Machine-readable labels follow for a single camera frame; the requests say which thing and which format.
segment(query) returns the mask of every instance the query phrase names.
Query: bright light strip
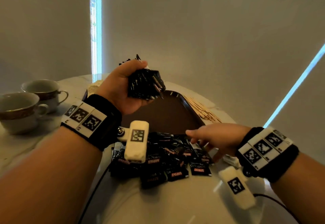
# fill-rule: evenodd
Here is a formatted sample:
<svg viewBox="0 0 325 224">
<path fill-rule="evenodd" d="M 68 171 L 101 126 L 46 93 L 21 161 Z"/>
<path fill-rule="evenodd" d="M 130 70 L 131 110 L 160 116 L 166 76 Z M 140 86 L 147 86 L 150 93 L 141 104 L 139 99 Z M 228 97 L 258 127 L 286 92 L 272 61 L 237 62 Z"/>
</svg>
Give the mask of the bright light strip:
<svg viewBox="0 0 325 224">
<path fill-rule="evenodd" d="M 102 73 L 101 0 L 90 0 L 91 73 L 93 82 Z"/>
<path fill-rule="evenodd" d="M 301 83 L 305 80 L 305 78 L 308 76 L 308 74 L 311 72 L 311 70 L 316 66 L 316 64 L 319 62 L 319 60 L 323 57 L 325 54 L 325 44 L 323 47 L 319 50 L 317 55 L 314 57 L 314 59 L 310 62 L 308 67 L 305 69 L 305 71 L 301 74 L 299 79 L 296 81 L 296 83 L 292 86 L 290 91 L 287 93 L 287 95 L 284 97 L 282 102 L 279 104 L 279 106 L 276 108 L 276 110 L 273 112 L 271 117 L 268 119 L 268 121 L 265 123 L 263 128 L 267 128 L 270 123 L 274 120 L 274 118 L 278 115 L 280 110 L 284 107 L 284 105 L 287 103 L 287 101 L 291 98 L 291 96 L 295 93 L 295 91 L 298 89 L 298 87 L 301 85 Z"/>
</svg>

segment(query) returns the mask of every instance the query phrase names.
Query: cup handle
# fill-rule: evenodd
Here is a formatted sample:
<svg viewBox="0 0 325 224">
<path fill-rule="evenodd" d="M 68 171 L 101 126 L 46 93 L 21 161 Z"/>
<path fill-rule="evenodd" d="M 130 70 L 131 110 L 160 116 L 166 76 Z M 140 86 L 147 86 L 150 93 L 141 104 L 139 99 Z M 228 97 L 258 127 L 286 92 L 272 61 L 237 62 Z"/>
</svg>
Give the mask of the cup handle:
<svg viewBox="0 0 325 224">
<path fill-rule="evenodd" d="M 47 112 L 48 112 L 48 105 L 46 105 L 46 104 L 39 104 L 37 106 L 37 116 L 38 116 L 38 118 L 46 115 Z"/>
<path fill-rule="evenodd" d="M 67 94 L 67 96 L 65 97 L 65 99 L 63 99 L 61 102 L 59 102 L 59 105 L 60 105 L 61 103 L 63 103 L 64 101 L 66 101 L 66 99 L 67 99 L 68 96 L 69 96 L 69 92 L 67 92 L 67 91 L 59 91 L 59 94 L 61 94 L 62 92 L 65 92 L 65 94 Z"/>
</svg>

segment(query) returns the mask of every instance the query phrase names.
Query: hand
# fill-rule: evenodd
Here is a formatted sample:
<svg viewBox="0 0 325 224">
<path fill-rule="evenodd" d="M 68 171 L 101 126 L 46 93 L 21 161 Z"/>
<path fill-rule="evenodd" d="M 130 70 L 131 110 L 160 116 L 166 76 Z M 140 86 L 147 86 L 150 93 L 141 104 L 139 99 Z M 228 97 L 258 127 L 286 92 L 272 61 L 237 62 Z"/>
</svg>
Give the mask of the hand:
<svg viewBox="0 0 325 224">
<path fill-rule="evenodd" d="M 122 115 L 132 114 L 141 106 L 151 103 L 153 100 L 147 101 L 127 96 L 128 77 L 136 70 L 145 68 L 147 64 L 145 61 L 136 59 L 123 63 L 108 75 L 96 94 L 110 101 Z"/>
<path fill-rule="evenodd" d="M 225 154 L 235 156 L 237 146 L 250 129 L 238 124 L 214 123 L 197 130 L 186 130 L 186 134 L 192 138 L 192 144 L 197 143 L 198 140 L 201 140 L 201 146 L 207 144 L 205 150 L 208 152 L 218 148 L 217 154 L 213 157 L 213 161 L 217 162 Z"/>
</svg>

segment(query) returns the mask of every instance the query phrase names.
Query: white 3d-printed device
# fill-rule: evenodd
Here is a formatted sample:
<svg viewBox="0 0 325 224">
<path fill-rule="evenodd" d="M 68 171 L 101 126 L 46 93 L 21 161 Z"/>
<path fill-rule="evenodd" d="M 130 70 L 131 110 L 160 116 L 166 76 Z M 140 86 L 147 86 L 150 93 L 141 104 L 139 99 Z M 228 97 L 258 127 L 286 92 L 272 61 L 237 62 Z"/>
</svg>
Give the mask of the white 3d-printed device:
<svg viewBox="0 0 325 224">
<path fill-rule="evenodd" d="M 146 161 L 149 123 L 146 121 L 132 121 L 130 128 L 119 128 L 118 140 L 126 141 L 125 160 L 131 163 Z"/>
<path fill-rule="evenodd" d="M 233 166 L 219 172 L 219 177 L 227 185 L 235 203 L 241 209 L 249 209 L 256 205 L 256 200 L 246 185 L 246 178 L 241 169 L 236 170 Z"/>
</svg>

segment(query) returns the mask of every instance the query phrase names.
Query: forearm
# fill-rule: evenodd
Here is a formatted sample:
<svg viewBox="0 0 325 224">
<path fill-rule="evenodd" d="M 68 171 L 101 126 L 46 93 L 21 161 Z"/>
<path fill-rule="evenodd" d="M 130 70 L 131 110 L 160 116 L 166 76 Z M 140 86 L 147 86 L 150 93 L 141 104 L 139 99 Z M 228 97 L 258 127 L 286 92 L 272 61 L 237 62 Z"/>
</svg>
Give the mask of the forearm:
<svg viewBox="0 0 325 224">
<path fill-rule="evenodd" d="M 2 223 L 73 223 L 102 152 L 61 127 L 0 180 Z"/>
<path fill-rule="evenodd" d="M 325 167 L 299 153 L 287 172 L 271 185 L 283 203 L 304 224 L 325 219 Z"/>
</svg>

